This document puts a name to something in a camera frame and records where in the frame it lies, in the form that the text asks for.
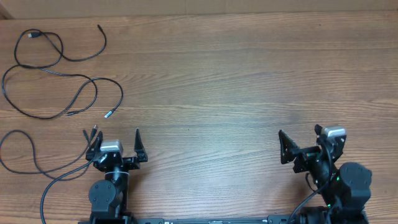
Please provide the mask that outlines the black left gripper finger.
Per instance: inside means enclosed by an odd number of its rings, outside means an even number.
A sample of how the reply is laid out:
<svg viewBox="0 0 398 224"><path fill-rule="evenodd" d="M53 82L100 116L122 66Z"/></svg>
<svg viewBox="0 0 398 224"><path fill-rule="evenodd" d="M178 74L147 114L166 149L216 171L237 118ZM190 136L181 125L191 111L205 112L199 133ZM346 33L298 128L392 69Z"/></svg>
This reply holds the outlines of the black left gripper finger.
<svg viewBox="0 0 398 224"><path fill-rule="evenodd" d="M92 160L95 157L96 153L100 151L100 147L101 147L102 142L103 142L103 132L100 131L97 134L94 142L91 144L91 146L86 151L85 159L87 161Z"/></svg>
<svg viewBox="0 0 398 224"><path fill-rule="evenodd" d="M136 129L134 152L136 153L139 162L147 162L148 156L144 145L142 143L141 134L139 128Z"/></svg>

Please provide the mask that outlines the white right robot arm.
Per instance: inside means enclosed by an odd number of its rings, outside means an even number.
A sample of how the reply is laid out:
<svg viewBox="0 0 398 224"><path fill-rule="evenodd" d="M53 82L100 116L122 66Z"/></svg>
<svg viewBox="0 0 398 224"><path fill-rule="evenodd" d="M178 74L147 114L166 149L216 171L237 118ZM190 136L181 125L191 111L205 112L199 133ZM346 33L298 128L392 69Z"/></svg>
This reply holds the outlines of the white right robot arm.
<svg viewBox="0 0 398 224"><path fill-rule="evenodd" d="M341 126L314 127L312 147L299 147L280 130L280 162L294 163L295 173L311 177L316 189L286 219L287 223L368 223L364 211L371 198L372 171L357 162L335 162L343 155L347 133Z"/></svg>

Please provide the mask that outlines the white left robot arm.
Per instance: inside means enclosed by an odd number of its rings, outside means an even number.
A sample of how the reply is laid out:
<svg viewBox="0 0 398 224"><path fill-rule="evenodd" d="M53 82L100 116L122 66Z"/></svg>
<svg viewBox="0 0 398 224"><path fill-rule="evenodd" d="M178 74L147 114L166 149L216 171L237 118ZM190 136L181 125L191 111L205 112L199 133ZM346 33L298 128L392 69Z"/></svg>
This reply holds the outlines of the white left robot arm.
<svg viewBox="0 0 398 224"><path fill-rule="evenodd" d="M129 196L129 171L138 170L148 156L136 129L135 156L124 157L119 140L105 141L98 133L86 152L86 160L104 173L104 179L95 182L89 190L91 203L90 223L137 223L134 215L127 210Z"/></svg>

